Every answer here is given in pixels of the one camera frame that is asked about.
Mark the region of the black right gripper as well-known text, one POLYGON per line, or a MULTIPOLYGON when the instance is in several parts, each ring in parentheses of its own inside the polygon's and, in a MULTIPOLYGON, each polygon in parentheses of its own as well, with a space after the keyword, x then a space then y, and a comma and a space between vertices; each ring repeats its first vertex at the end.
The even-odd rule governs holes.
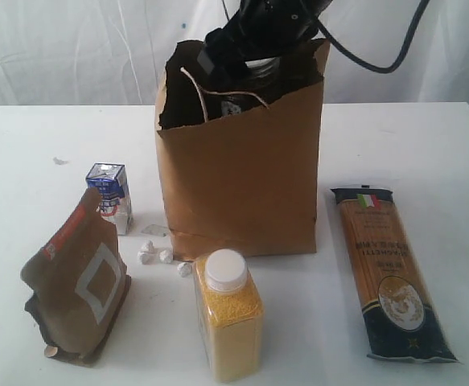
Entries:
POLYGON ((222 28, 206 35, 197 62, 213 85, 246 78, 246 61, 280 56, 318 33, 331 0, 242 1, 222 28))

